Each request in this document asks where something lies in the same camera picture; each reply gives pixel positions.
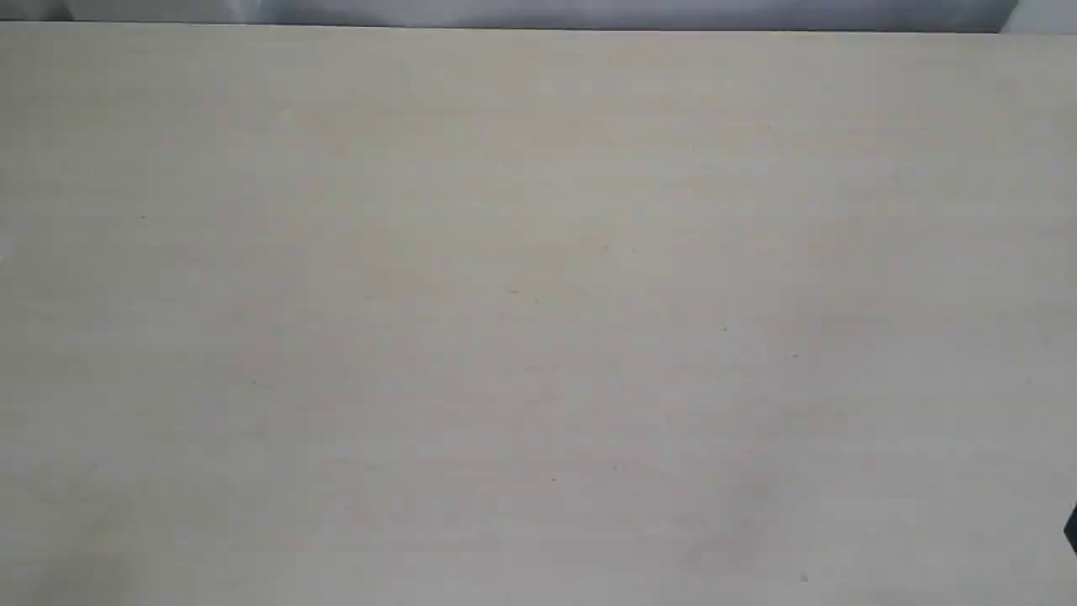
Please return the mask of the black object at edge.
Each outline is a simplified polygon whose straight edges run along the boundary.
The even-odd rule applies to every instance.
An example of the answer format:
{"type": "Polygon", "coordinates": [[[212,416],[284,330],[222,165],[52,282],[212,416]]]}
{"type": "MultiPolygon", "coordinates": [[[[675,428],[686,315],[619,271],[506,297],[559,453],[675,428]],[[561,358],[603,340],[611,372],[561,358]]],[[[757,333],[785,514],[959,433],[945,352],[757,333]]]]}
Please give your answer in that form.
{"type": "Polygon", "coordinates": [[[1067,544],[1069,544],[1074,555],[1077,553],[1077,507],[1074,506],[1072,513],[1067,518],[1065,525],[1063,526],[1063,534],[1067,544]]]}

